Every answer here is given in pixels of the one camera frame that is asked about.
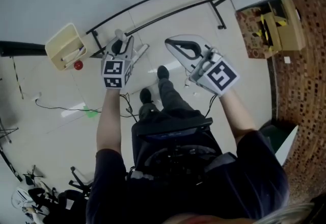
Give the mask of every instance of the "dark shoe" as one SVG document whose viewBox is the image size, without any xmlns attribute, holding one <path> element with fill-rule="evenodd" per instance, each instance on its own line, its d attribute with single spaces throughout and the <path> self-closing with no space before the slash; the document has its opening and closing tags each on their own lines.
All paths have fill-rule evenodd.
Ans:
<svg viewBox="0 0 326 224">
<path fill-rule="evenodd" d="M 165 66 L 159 66 L 157 69 L 157 77 L 159 80 L 162 78 L 169 79 L 170 73 Z"/>
<path fill-rule="evenodd" d="M 139 94 L 139 98 L 143 104 L 152 102 L 152 94 L 147 88 L 143 88 Z"/>
</svg>

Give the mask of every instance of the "t-shirt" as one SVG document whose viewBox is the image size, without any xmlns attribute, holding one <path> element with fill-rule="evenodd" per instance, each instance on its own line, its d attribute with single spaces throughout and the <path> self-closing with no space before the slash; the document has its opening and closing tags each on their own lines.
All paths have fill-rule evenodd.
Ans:
<svg viewBox="0 0 326 224">
<path fill-rule="evenodd" d="M 100 150 L 87 223 L 162 223 L 181 213 L 260 219 L 287 203 L 287 177 L 259 131 L 240 140 L 237 157 L 227 153 L 212 163 L 198 185 L 161 184 L 127 178 L 122 156 Z"/>
</svg>

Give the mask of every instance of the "brown patterned carpet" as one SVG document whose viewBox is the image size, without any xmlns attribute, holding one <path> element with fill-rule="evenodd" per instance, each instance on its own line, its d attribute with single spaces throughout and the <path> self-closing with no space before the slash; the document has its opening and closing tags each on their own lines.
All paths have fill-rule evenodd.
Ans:
<svg viewBox="0 0 326 224">
<path fill-rule="evenodd" d="M 275 55 L 278 119 L 299 125 L 285 163 L 291 202 L 326 191 L 326 0 L 294 0 L 307 47 Z M 291 64 L 284 63 L 290 56 Z"/>
</svg>

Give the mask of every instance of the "white floor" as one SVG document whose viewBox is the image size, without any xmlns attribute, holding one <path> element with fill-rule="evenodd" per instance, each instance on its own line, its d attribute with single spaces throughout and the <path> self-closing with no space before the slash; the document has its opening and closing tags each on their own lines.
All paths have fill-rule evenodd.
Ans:
<svg viewBox="0 0 326 224">
<path fill-rule="evenodd" d="M 112 20 L 107 29 L 108 35 L 112 36 L 114 29 L 133 28 L 167 9 L 194 1 L 157 0 L 144 4 Z M 210 6 L 201 5 L 159 21 L 134 35 L 136 45 L 150 45 L 124 90 L 130 94 L 135 113 L 141 106 L 139 91 L 148 86 L 154 103 L 162 108 L 155 73 L 159 65 L 166 65 L 170 69 L 171 81 L 176 90 L 193 108 L 203 114 L 207 112 L 212 95 L 193 84 L 188 89 L 184 88 L 185 70 L 164 45 L 168 37 L 197 34 L 216 46 L 240 74 L 241 78 L 234 88 L 257 126 L 271 119 L 267 63 L 265 60 L 248 58 L 231 2 L 223 3 L 218 10 L 227 30 L 219 31 Z M 47 57 L 16 57 L 14 60 L 25 93 L 24 100 L 16 82 L 12 59 L 0 58 L 0 77 L 3 78 L 0 81 L 0 117 L 7 128 L 19 127 L 10 135 L 11 144 L 2 140 L 8 159 L 20 174 L 36 164 L 46 176 L 44 181 L 59 191 L 70 188 L 71 166 L 81 172 L 85 181 L 90 181 L 95 168 L 95 135 L 99 115 L 89 118 L 81 111 L 66 115 L 60 109 L 40 108 L 30 99 L 41 92 L 41 105 L 71 108 L 85 103 L 91 109 L 101 108 L 105 89 L 100 77 L 100 60 L 88 59 L 82 70 L 66 72 L 55 70 Z M 121 99 L 121 114 L 128 115 L 126 107 L 126 102 Z M 235 153 L 235 142 L 218 99 L 210 116 L 214 120 L 212 133 L 222 151 Z M 121 118 L 122 154 L 127 168 L 133 165 L 130 131 L 133 123 L 133 118 Z"/>
</svg>

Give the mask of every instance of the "red ball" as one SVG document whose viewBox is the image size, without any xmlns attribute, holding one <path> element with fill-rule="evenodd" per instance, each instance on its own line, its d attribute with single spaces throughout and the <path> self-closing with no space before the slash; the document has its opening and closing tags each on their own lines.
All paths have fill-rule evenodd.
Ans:
<svg viewBox="0 0 326 224">
<path fill-rule="evenodd" d="M 76 69 L 76 70 L 80 70 L 82 69 L 84 66 L 84 64 L 82 63 L 82 61 L 78 60 L 76 61 L 74 64 L 73 64 L 73 67 Z"/>
</svg>

